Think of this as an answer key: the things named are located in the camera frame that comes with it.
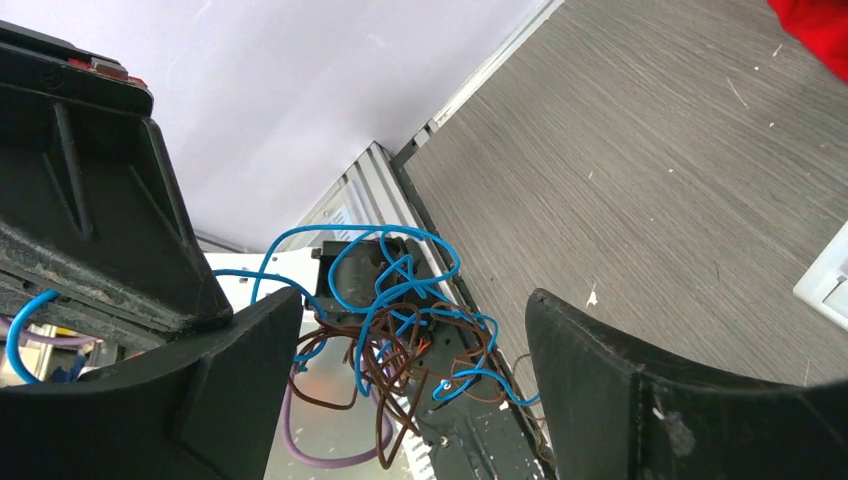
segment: gray wood-grain floor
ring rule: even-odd
[[[663,348],[815,383],[848,374],[848,332],[792,287],[848,220],[846,122],[764,0],[572,0],[407,168],[507,357],[534,287],[594,288]]]

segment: blue wire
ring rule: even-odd
[[[295,282],[294,280],[292,280],[290,278],[283,277],[281,275],[274,275],[273,273],[250,272],[250,271],[247,271],[247,270],[236,270],[236,269],[229,269],[229,268],[222,268],[220,270],[213,270],[212,273],[214,273],[215,276],[234,276],[234,277],[255,278],[257,280],[274,280],[274,281],[277,281],[277,282],[285,283],[286,285],[291,285],[292,287],[296,288],[300,292],[301,295],[306,297],[306,300],[309,301],[309,304],[312,305],[315,308],[315,311],[318,313],[318,316],[320,316],[322,320],[327,321],[327,314],[325,314],[324,310],[321,308],[321,306],[318,305],[318,301],[315,300],[315,297],[313,297],[312,294],[309,293],[308,290],[303,288],[303,285]],[[321,353],[321,351],[324,350],[324,347],[326,345],[327,345],[327,341],[322,340],[321,343],[319,343],[315,347],[314,350],[307,353],[306,355],[295,356],[294,362],[300,363],[300,364],[305,364],[307,360],[309,360],[310,358],[314,358],[316,355]]]
[[[485,370],[482,368],[469,368],[468,370],[462,370],[453,374],[454,377],[473,377],[477,375],[483,375],[486,377],[494,378],[501,384],[504,389],[504,392],[509,396],[509,399],[512,400],[513,403],[518,405],[519,407],[529,407],[534,403],[539,401],[539,394],[537,393],[533,398],[529,400],[521,400],[518,398],[518,395],[515,394],[515,391],[512,390],[512,386],[509,385],[509,382],[506,381],[503,376],[498,375],[497,373],[491,370]]]
[[[58,296],[59,292],[56,290],[46,290],[40,293],[21,308],[12,320],[12,324],[9,325],[9,333],[6,335],[6,356],[9,358],[9,365],[12,366],[12,370],[26,383],[40,383],[41,380],[27,370],[26,365],[24,365],[21,359],[21,351],[18,345],[21,341],[21,331],[23,331],[27,320],[33,312],[41,308],[45,303],[55,300]]]
[[[447,242],[445,242],[441,238],[437,237],[436,235],[433,235],[430,232],[427,232],[427,231],[424,231],[424,230],[421,230],[421,229],[418,229],[418,228],[406,227],[406,226],[402,226],[402,225],[329,225],[329,224],[305,225],[305,226],[293,228],[293,229],[283,233],[279,237],[277,237],[274,240],[274,242],[271,243],[271,246],[268,248],[267,252],[265,253],[264,258],[262,259],[262,263],[260,264],[259,271],[256,272],[255,275],[246,275],[245,272],[239,271],[239,270],[234,270],[233,272],[235,272],[235,273],[233,273],[233,274],[241,275],[241,276],[250,276],[250,277],[256,278],[256,281],[253,283],[253,291],[251,293],[251,303],[253,303],[253,302],[256,301],[256,299],[259,295],[259,284],[260,284],[260,281],[262,279],[267,278],[267,279],[279,280],[278,278],[271,278],[271,277],[266,276],[267,274],[265,273],[265,270],[267,269],[268,264],[271,261],[271,258],[274,256],[274,253],[277,251],[277,248],[279,248],[280,244],[282,244],[283,241],[285,241],[287,238],[291,237],[292,235],[295,235],[295,234],[298,234],[298,233],[303,233],[303,232],[309,232],[309,231],[342,231],[342,230],[343,231],[360,231],[360,232],[363,232],[363,233],[361,235],[359,235],[356,239],[354,239],[352,242],[350,242],[344,249],[342,249],[341,253],[339,253],[339,255],[336,257],[336,259],[330,265],[330,269],[329,269],[328,274],[327,274],[327,281],[328,281],[330,292],[332,293],[335,300],[338,301],[339,304],[343,308],[345,308],[346,310],[348,310],[352,313],[365,314],[365,320],[362,323],[362,328],[360,330],[359,337],[357,338],[356,354],[354,355],[354,369],[353,369],[353,371],[354,371],[354,376],[355,376],[355,380],[356,380],[357,390],[359,391],[360,394],[362,394],[364,396],[368,396],[371,392],[371,385],[368,384],[367,382],[363,382],[361,359],[362,359],[362,352],[365,349],[368,331],[371,328],[371,323],[374,320],[374,317],[377,313],[377,310],[389,306],[390,304],[394,303],[395,300],[397,300],[399,297],[405,295],[409,291],[415,291],[415,293],[422,299],[426,298],[426,296],[429,294],[429,295],[432,295],[434,298],[436,298],[436,299],[438,299],[442,302],[449,302],[448,298],[438,290],[438,284],[442,281],[446,281],[446,280],[450,279],[451,277],[455,276],[459,271],[459,267],[460,267],[459,254],[456,252],[456,250],[450,244],[448,244]],[[376,233],[380,234],[379,245],[380,245],[380,249],[383,253],[383,256],[386,259],[386,262],[388,262],[388,266],[386,267],[385,271],[383,271],[383,273],[380,274],[380,276],[377,278],[377,280],[375,282],[374,290],[375,290],[375,293],[377,294],[376,300],[368,307],[356,307],[356,306],[350,305],[342,297],[342,295],[339,293],[339,291],[336,287],[336,281],[335,281],[336,269],[338,268],[341,261],[345,258],[345,256],[347,256],[360,242],[362,242],[363,240],[365,240],[369,236],[374,235]],[[444,250],[446,250],[448,252],[448,254],[451,256],[451,258],[453,260],[453,266],[451,267],[451,269],[449,271],[447,271],[443,275],[440,275],[440,276],[437,276],[437,277],[433,277],[433,278],[429,278],[429,279],[417,279],[417,278],[415,278],[414,259],[412,258],[412,256],[410,254],[403,255],[403,256],[401,256],[400,258],[397,258],[397,259],[394,259],[392,257],[392,254],[389,251],[388,246],[386,244],[386,237],[390,233],[400,233],[400,234],[408,235],[408,236],[410,236],[410,237],[412,237],[412,238],[414,238],[418,241],[421,241],[425,238],[433,241],[434,243],[441,246]],[[402,283],[399,283],[397,285],[394,285],[392,287],[389,287],[386,290],[383,290],[383,283],[393,273],[397,273],[400,277],[403,277],[403,279],[405,281],[402,282]],[[295,286],[299,287],[299,289],[301,290],[301,293],[304,293],[305,290],[303,290],[303,287],[300,287],[299,285],[296,285],[296,284],[295,284]],[[316,302],[314,302],[313,300],[310,300],[310,302],[312,304],[317,305]],[[421,315],[438,314],[438,315],[444,315],[444,316],[450,316],[450,317],[456,317],[456,318],[462,318],[462,319],[468,320],[464,313],[458,312],[458,311],[452,311],[452,310],[425,308],[425,309],[421,310],[420,314]],[[402,314],[398,311],[393,311],[392,315],[395,318],[397,318],[397,319],[399,319],[403,322],[403,324],[400,325],[400,327],[397,330],[398,335],[402,334],[404,331],[406,331],[407,328],[409,328],[411,325],[415,324],[415,315],[414,314],[404,315],[404,314]],[[489,344],[486,346],[487,351],[491,352],[492,349],[495,346],[497,336],[498,336],[498,331],[499,331],[498,323],[493,318],[488,317],[486,315],[482,315],[482,314],[473,314],[471,320],[476,321],[478,323],[478,325],[480,327],[482,327],[483,329],[488,329],[488,327],[486,326],[486,322],[488,322],[489,324],[492,325],[492,337],[491,337]],[[377,353],[377,359],[382,358],[382,356],[386,354],[386,352],[388,351],[388,349],[390,347],[391,347],[391,343],[386,343],[385,345],[383,345]],[[316,351],[312,352],[310,358],[314,355],[317,355],[319,351],[320,351],[320,349],[316,349]],[[456,374],[454,374],[453,379],[462,378],[462,377],[476,377],[478,375],[484,375],[484,376],[495,378],[501,385],[504,386],[507,394],[510,396],[510,398],[513,401],[515,401],[515,403],[521,402],[520,400],[518,400],[516,398],[515,393],[512,391],[511,387],[509,386],[509,382],[507,382],[505,378],[503,378],[501,375],[499,375],[495,372],[483,369],[483,366],[484,366],[484,358],[481,357],[480,360],[478,360],[478,362],[477,362],[476,368],[457,372]],[[435,399],[437,401],[452,400],[452,399],[456,398],[457,396],[459,396],[460,394],[462,394],[463,392],[465,392],[465,390],[471,385],[473,380],[474,380],[473,378],[468,378],[465,382],[463,382],[463,384],[460,387],[454,389],[450,393],[448,393],[448,390],[445,390],[445,388],[444,388],[445,385],[447,385],[447,383],[448,383],[448,380],[445,380],[445,381],[441,382],[433,390],[432,397],[433,397],[433,399]],[[535,403],[536,398],[538,398],[538,395],[536,397],[534,397],[533,401],[530,401],[529,403],[523,402],[521,404],[523,405],[523,404]]]

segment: white wall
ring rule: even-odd
[[[147,82],[194,226],[263,248],[397,149],[543,0],[4,0]]]

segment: red cloth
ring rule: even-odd
[[[769,0],[783,28],[848,82],[848,0]]]

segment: brown wire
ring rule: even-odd
[[[525,353],[525,354],[519,355],[518,358],[516,358],[515,361],[512,362],[512,373],[513,373],[513,375],[515,375],[515,372],[518,370],[518,365],[525,358],[530,358],[530,354]],[[520,411],[521,411],[521,414],[524,415],[524,418],[526,418],[529,421],[536,422],[537,429],[533,434],[533,436],[536,437],[536,454],[539,456],[539,458],[544,460],[548,465],[553,467],[554,466],[554,459],[552,457],[548,456],[548,454],[547,454],[547,452],[550,451],[550,448],[549,448],[550,446],[548,445],[548,441],[545,439],[545,436],[542,434],[542,431],[541,431],[542,425],[548,423],[547,419],[545,417],[534,417],[534,416],[530,415],[530,413],[528,413],[528,412],[530,412],[529,406],[521,407]]]
[[[458,372],[459,366],[476,366],[477,362],[483,359],[483,364],[494,368],[495,372],[504,375],[500,368],[500,363],[496,360],[493,352],[488,351],[488,344],[491,342],[492,336],[488,329],[482,327],[478,320],[473,318],[472,313],[459,305],[438,302],[433,305],[434,309],[452,310],[459,312],[462,318],[447,317],[438,314],[430,314],[433,322],[444,323],[453,327],[469,331],[476,340],[476,345],[471,345],[463,353],[458,355],[452,362],[450,372],[444,374],[433,372],[429,368],[418,367],[415,365],[417,358],[422,354],[418,350],[420,345],[419,340],[423,341],[422,334],[422,315],[421,311],[413,304],[397,303],[383,308],[374,316],[373,321],[368,329],[368,341],[366,348],[362,351],[362,360],[360,367],[362,368],[361,378],[371,385],[372,394],[376,397],[377,417],[376,417],[376,442],[377,442],[377,457],[380,465],[388,469],[394,461],[403,437],[406,432],[412,432],[414,435],[420,435],[421,431],[415,423],[415,411],[418,403],[424,392],[427,380],[432,378],[439,381],[448,380],[453,386],[458,386],[467,381],[466,378],[454,378]],[[412,312],[414,322],[408,334],[409,348],[404,346],[397,334],[398,322],[393,317],[392,312],[404,311]],[[347,338],[350,341],[345,353],[342,357],[342,363],[348,364],[351,368],[355,368],[353,361],[356,353],[356,345],[361,333],[359,325],[333,325],[316,318],[318,328],[312,332],[302,335],[298,339],[300,345],[299,355],[306,355],[314,351],[322,341],[327,341],[332,338]],[[387,353],[380,359],[377,358],[376,351],[382,348],[388,342],[391,347]],[[357,400],[357,388],[354,388],[353,398],[349,403],[336,404],[325,400],[314,398],[301,391],[293,375],[289,380],[289,388],[292,393],[301,400],[313,405],[331,408],[334,410],[347,410],[353,407]],[[416,381],[418,385],[412,395],[409,395],[408,389],[410,382]],[[465,391],[463,394],[468,395],[477,401],[484,403],[500,403],[507,399],[506,393],[499,385],[494,385],[496,396],[493,398],[481,398],[475,394]],[[399,404],[398,397],[410,398],[409,407],[404,409]],[[388,445],[386,449],[382,448],[383,436],[383,417],[388,416],[400,425],[398,435],[395,441]]]

